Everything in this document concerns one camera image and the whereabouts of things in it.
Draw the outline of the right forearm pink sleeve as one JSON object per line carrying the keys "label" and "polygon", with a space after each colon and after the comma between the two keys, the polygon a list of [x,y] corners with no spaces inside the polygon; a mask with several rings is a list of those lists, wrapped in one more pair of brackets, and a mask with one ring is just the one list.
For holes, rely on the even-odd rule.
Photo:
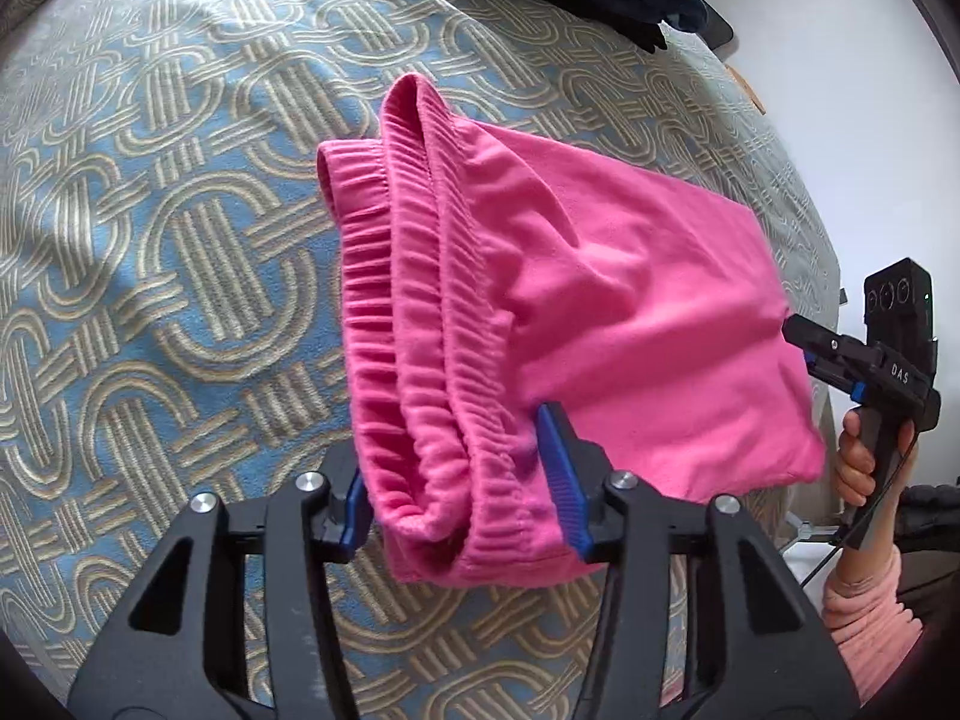
{"label": "right forearm pink sleeve", "polygon": [[865,706],[907,660],[923,622],[896,598],[901,556],[896,546],[880,569],[857,582],[833,571],[823,589],[822,621]]}

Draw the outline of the person's right hand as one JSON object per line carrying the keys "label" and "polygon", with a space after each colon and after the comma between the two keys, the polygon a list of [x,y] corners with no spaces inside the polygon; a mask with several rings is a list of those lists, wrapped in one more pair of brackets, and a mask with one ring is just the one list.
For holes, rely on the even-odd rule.
{"label": "person's right hand", "polygon": [[[884,511],[896,511],[898,499],[907,487],[916,465],[918,442],[911,422],[905,422],[901,426],[898,450],[901,454],[900,472],[896,473],[896,478],[885,496]],[[832,471],[832,484],[839,499],[855,509],[864,507],[867,497],[877,488],[874,470],[875,458],[862,442],[861,411],[848,411],[843,418],[843,431],[839,434],[838,454]]]}

